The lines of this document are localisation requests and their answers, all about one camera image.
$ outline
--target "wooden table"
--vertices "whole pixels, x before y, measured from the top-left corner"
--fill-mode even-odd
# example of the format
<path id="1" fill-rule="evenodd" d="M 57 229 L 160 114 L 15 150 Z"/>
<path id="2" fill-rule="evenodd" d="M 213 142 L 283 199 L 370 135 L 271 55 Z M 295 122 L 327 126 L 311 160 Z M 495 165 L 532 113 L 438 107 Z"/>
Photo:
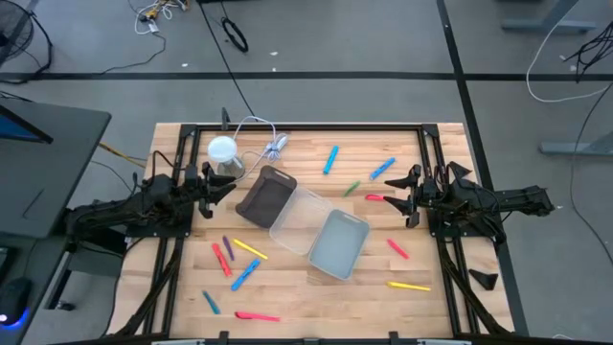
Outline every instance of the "wooden table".
<path id="1" fill-rule="evenodd" d="M 150 151 L 160 150 L 172 160 L 179 128 L 180 124 L 158 124 Z M 455 161 L 472 170 L 463 125 L 439 124 L 439 131 L 446 162 Z M 200 139 L 198 166 L 207 160 L 206 147 L 217 135 L 232 133 L 204 133 Z M 236 204 L 259 175 L 256 168 L 214 207 L 213 219 L 206 220 L 197 211 L 194 213 L 192 235 L 183 251 L 171 337 L 217 338 L 220 331 L 229 331 L 232 338 L 385 338 L 389 331 L 398 331 L 400 337 L 450 337 L 441 266 L 425 212 L 421 212 L 418 228 L 406 229 L 404 218 L 394 207 L 364 199 L 366 194 L 407 196 L 408 192 L 395 190 L 383 181 L 404 177 L 413 164 L 421 164 L 417 136 L 406 131 L 370 130 L 291 131 L 288 135 L 282 159 L 274 166 L 294 176 L 303 187 L 328 198 L 335 207 L 371 225 L 351 279 L 340 281 L 321 272 L 307 258 L 275 243 L 267 230 L 235 212 Z M 241 132 L 237 138 L 239 151 L 261 151 L 270 139 L 268 131 Z M 340 150 L 330 174 L 323 175 L 333 145 L 338 145 Z M 429 148 L 429 152 L 431 162 L 436 162 L 433 149 Z M 369 181 L 369 174 L 389 157 L 395 157 L 397 162 L 378 179 Z M 251 167 L 256 158 L 245 155 L 246 166 Z M 159 159 L 156 173 L 170 175 L 171 168 Z M 150 161 L 147 174 L 150 174 Z M 474 173 L 468 178 L 474 179 Z M 342 197 L 358 179 L 362 182 L 359 188 L 349 197 Z M 226 278 L 211 249 L 214 242 L 223 248 L 224 235 L 247 242 L 269 257 L 234 292 L 230 285 L 255 256 L 235 246 L 236 260 L 229 261 L 234 276 Z M 406 249 L 410 260 L 402 259 L 389 247 L 386 240 L 390 238 Z M 157 239 L 141 241 L 126 257 L 117 287 L 111 333 L 123 326 L 148 293 L 157 243 Z M 499 273 L 489 240 L 464 238 L 463 244 L 468 268 Z M 385 284 L 388 280 L 428 286 L 432 291 L 390 288 Z M 503 282 L 499 281 L 494 291 L 485 291 L 472 278 L 471 285 L 498 322 L 512 330 Z M 213 314 L 202 295 L 203 290 L 216 300 L 221 315 Z M 455 291 L 462 328 L 467 332 L 464 299 L 456 288 Z M 155 319 L 158 328 L 154 330 L 159 330 L 161 324 L 163 303 L 158 306 Z M 235 311 L 276 315 L 282 322 L 240 320 L 234 317 Z"/>

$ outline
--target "marker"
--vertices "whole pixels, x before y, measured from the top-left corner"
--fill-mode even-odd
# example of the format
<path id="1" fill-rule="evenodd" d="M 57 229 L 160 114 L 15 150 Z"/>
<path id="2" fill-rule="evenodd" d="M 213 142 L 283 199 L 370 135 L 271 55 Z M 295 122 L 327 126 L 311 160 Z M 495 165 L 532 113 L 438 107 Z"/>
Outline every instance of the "marker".
<path id="1" fill-rule="evenodd" d="M 219 244 L 213 243 L 213 251 L 215 252 L 215 255 L 217 256 L 217 259 L 219 260 L 219 264 L 221 265 L 221 268 L 223 268 L 223 274 L 225 274 L 226 277 L 230 277 L 232 275 L 232 270 L 230 269 L 230 266 L 228 266 L 228 263 L 226 263 L 226 258 L 224 258 L 223 254 L 221 254 L 221 250 L 219 249 Z"/>
<path id="2" fill-rule="evenodd" d="M 262 315 L 262 314 L 255 314 L 255 313 L 244 312 L 244 311 L 237 311 L 237 312 L 234 313 L 234 315 L 237 318 L 243 319 L 243 320 L 264 320 L 264 321 L 272 321 L 272 322 L 279 322 L 279 321 L 281 321 L 281 317 L 266 316 L 266 315 Z"/>
<path id="3" fill-rule="evenodd" d="M 394 240 L 392 239 L 387 239 L 387 243 L 390 244 L 390 246 L 392 248 L 394 248 L 394 250 L 396 250 L 396 252 L 398 254 L 400 254 L 400 256 L 402 256 L 402 258 L 409 260 L 409 254 L 407 254 L 404 250 L 402 250 L 402 248 L 400 248 L 399 245 L 397 245 Z"/>
<path id="4" fill-rule="evenodd" d="M 332 168 L 332 163 L 334 163 L 334 158 L 336 158 L 336 153 L 338 153 L 338 146 L 334 145 L 332 148 L 332 152 L 329 154 L 328 163 L 324 168 L 324 174 L 328 174 L 329 170 Z"/>
<path id="5" fill-rule="evenodd" d="M 243 249 L 245 249 L 245 250 L 248 250 L 248 251 L 250 251 L 250 252 L 252 252 L 252 253 L 256 254 L 257 256 L 261 257 L 261 258 L 262 258 L 262 259 L 264 259 L 264 260 L 268 260 L 268 257 L 267 257 L 267 256 L 263 255 L 261 252 L 259 252 L 259 251 L 257 251 L 256 249 L 254 249 L 254 248 L 250 247 L 249 245 L 247 245 L 247 244 L 245 244 L 245 243 L 243 243 L 243 242 L 241 242 L 241 241 L 239 241 L 239 240 L 237 240 L 237 239 L 233 239 L 233 241 L 234 241 L 234 243 L 236 243 L 236 244 L 237 244 L 239 247 L 241 247 L 241 248 L 243 248 Z"/>
<path id="6" fill-rule="evenodd" d="M 392 157 L 388 159 L 387 162 L 383 163 L 382 166 L 380 166 L 377 170 L 371 173 L 371 181 L 376 179 L 377 176 L 381 175 L 381 173 L 385 172 L 388 168 L 390 168 L 390 166 L 394 164 L 394 162 L 396 162 L 396 158 Z"/>
<path id="7" fill-rule="evenodd" d="M 202 291 L 202 294 L 204 295 L 204 298 L 206 298 L 207 301 L 209 302 L 209 306 L 211 306 L 213 313 L 219 315 L 220 314 L 219 308 L 217 307 L 217 304 L 215 304 L 215 301 L 213 300 L 213 298 L 211 298 L 211 295 L 209 295 L 209 292 Z"/>
<path id="8" fill-rule="evenodd" d="M 232 291 L 238 290 L 238 288 L 240 288 L 242 283 L 245 282 L 245 279 L 247 279 L 247 277 L 249 277 L 251 272 L 253 272 L 259 265 L 260 265 L 260 259 L 254 260 L 249 265 L 249 267 L 247 267 L 247 269 L 245 269 L 244 272 L 242 272 L 242 274 L 240 274 L 240 277 L 238 277 L 238 279 L 232 284 L 231 290 Z"/>
<path id="9" fill-rule="evenodd" d="M 233 261 L 234 260 L 234 253 L 232 252 L 232 247 L 230 246 L 230 242 L 228 241 L 227 237 L 223 237 L 223 244 L 226 246 L 226 249 L 228 250 L 228 254 L 230 254 L 230 259 Z"/>
<path id="10" fill-rule="evenodd" d="M 418 289 L 421 291 L 429 291 L 430 287 L 420 287 L 414 286 L 410 284 L 398 283 L 398 282 L 387 282 L 388 287 L 390 288 L 410 288 L 410 289 Z"/>
<path id="11" fill-rule="evenodd" d="M 357 188 L 357 186 L 359 186 L 359 185 L 360 185 L 360 181 L 353 182 L 352 186 L 345 192 L 343 197 L 348 196 L 349 194 L 351 194 L 353 192 L 353 190 L 355 190 Z"/>
<path id="12" fill-rule="evenodd" d="M 364 198 L 372 201 L 385 201 L 383 195 L 366 195 Z"/>

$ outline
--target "computer mouse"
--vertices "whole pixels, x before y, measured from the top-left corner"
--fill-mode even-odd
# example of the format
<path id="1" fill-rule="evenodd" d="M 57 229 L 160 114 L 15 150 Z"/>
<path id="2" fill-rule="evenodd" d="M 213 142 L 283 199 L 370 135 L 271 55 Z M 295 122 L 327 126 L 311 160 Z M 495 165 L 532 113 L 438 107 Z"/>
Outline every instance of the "computer mouse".
<path id="1" fill-rule="evenodd" d="M 0 289 L 0 324 L 9 326 L 19 321 L 28 306 L 32 282 L 26 277 L 10 281 Z"/>

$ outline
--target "dark brown tray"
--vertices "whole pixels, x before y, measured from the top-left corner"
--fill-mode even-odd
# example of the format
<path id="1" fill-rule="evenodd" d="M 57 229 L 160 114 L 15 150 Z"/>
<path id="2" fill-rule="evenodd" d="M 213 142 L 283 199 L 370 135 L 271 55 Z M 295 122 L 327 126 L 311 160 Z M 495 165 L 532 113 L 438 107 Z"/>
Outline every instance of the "dark brown tray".
<path id="1" fill-rule="evenodd" d="M 237 213 L 259 227 L 268 229 L 297 186 L 296 179 L 271 166 L 264 166 L 260 176 L 237 205 Z"/>

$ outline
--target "white cable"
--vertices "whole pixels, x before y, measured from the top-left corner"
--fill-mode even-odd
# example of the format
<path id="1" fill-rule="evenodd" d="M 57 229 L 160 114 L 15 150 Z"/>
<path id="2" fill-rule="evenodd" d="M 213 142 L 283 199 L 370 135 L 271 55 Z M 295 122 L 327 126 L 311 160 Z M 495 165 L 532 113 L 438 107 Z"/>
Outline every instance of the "white cable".
<path id="1" fill-rule="evenodd" d="M 575 340 L 572 337 L 568 336 L 568 335 L 564 335 L 564 334 L 556 334 L 554 336 L 552 336 L 552 339 L 568 339 L 568 340 Z"/>
<path id="2" fill-rule="evenodd" d="M 251 167 L 251 169 L 249 169 L 248 172 L 246 172 L 241 178 L 238 178 L 236 181 L 241 181 L 242 179 L 244 179 L 245 177 L 247 177 L 249 175 L 249 173 L 251 173 L 260 163 L 261 159 L 266 156 L 266 158 L 268 158 L 268 161 L 272 164 L 276 161 L 278 161 L 279 159 L 281 159 L 281 149 L 285 146 L 285 144 L 287 143 L 287 134 L 285 133 L 280 133 L 279 135 L 277 135 L 277 129 L 275 128 L 275 125 L 273 123 L 271 123 L 270 121 L 264 120 L 263 118 L 259 118 L 257 116 L 247 116 L 244 119 L 242 119 L 242 121 L 238 124 L 237 130 L 234 132 L 234 137 L 233 139 L 236 141 L 237 140 L 237 135 L 238 135 L 238 131 L 240 130 L 240 127 L 242 126 L 242 124 L 244 124 L 245 121 L 249 120 L 249 119 L 254 119 L 256 121 L 261 121 L 264 122 L 266 124 L 269 124 L 272 127 L 272 141 L 268 144 L 266 144 L 266 147 L 264 148 L 264 150 L 261 153 L 257 153 L 257 152 L 253 152 L 253 151 L 245 151 L 242 155 L 244 155 L 245 153 L 253 153 L 256 155 L 259 155 L 260 157 L 258 158 L 258 160 L 256 161 L 256 163 L 254 163 L 254 165 Z"/>
<path id="3" fill-rule="evenodd" d="M 573 8 L 576 6 L 577 4 L 573 5 L 573 7 L 568 10 L 568 12 L 566 12 L 566 14 L 564 14 L 564 16 L 562 16 L 560 18 L 560 20 L 557 21 L 557 23 L 554 25 L 554 27 L 549 31 L 549 33 L 545 36 L 545 39 L 543 39 L 543 43 L 540 44 L 540 47 L 538 48 L 538 50 L 536 51 L 536 55 L 534 56 L 533 62 L 530 64 L 530 67 L 528 67 L 528 71 L 526 72 L 526 85 L 528 86 L 528 91 L 530 92 L 530 95 L 537 101 L 539 102 L 543 102 L 543 103 L 559 103 L 559 102 L 565 102 L 565 101 L 572 101 L 572 100 L 578 100 L 578 99 L 583 99 L 583 98 L 588 98 L 588 97 L 592 97 L 592 96 L 596 96 L 598 94 L 601 94 L 602 92 L 604 92 L 604 90 L 606 90 L 606 87 L 598 90 L 598 91 L 594 91 L 592 93 L 586 94 L 586 95 L 579 95 L 579 96 L 573 96 L 573 97 L 566 97 L 566 98 L 561 98 L 561 99 L 557 99 L 557 100 L 545 100 L 542 99 L 538 96 L 536 96 L 532 90 L 532 88 L 530 87 L 530 71 L 532 71 L 534 64 L 536 63 L 536 61 L 538 60 L 538 56 L 540 55 L 540 52 L 543 50 L 543 47 L 545 46 L 545 43 L 547 43 L 547 40 L 549 39 L 549 36 L 552 35 L 552 33 L 554 32 L 554 30 L 557 28 L 557 26 L 559 25 L 559 23 L 562 22 L 562 20 L 564 20 L 564 18 L 566 18 L 566 16 L 568 15 L 568 13 L 570 13 Z"/>
<path id="4" fill-rule="evenodd" d="M 136 13 L 136 18 L 134 18 L 134 33 L 136 33 L 137 35 L 146 35 L 146 34 L 150 34 L 151 33 L 151 29 L 149 29 L 149 30 L 147 30 L 145 32 L 139 32 L 138 31 L 138 23 L 139 23 L 140 18 L 141 18 L 141 13 L 143 13 L 147 9 L 154 8 L 154 7 L 158 6 L 161 1 L 163 1 L 163 0 L 156 0 L 156 1 L 153 2 L 153 4 L 140 9 Z M 160 11 L 164 15 L 164 17 L 166 17 L 166 19 L 171 20 L 172 19 L 172 11 L 170 10 L 170 8 L 177 8 L 177 7 L 179 7 L 179 6 L 171 4 L 169 2 L 166 2 L 164 5 L 162 5 L 162 7 L 160 8 Z"/>
<path id="5" fill-rule="evenodd" d="M 150 9 L 150 8 L 152 8 L 152 7 L 156 6 L 156 5 L 157 5 L 157 1 L 156 1 L 156 2 L 154 2 L 153 4 L 149 5 L 149 6 L 145 6 L 145 7 L 143 7 L 142 9 L 140 9 L 140 10 L 138 11 L 138 13 L 136 13 L 136 18 L 134 18 L 134 33 L 136 33 L 137 35 L 146 35 L 146 34 L 151 33 L 151 30 L 147 30 L 147 31 L 145 31 L 145 32 L 139 32 L 139 31 L 138 31 L 138 22 L 140 21 L 140 20 L 139 20 L 139 18 L 141 17 L 141 13 L 142 13 L 144 10 Z"/>

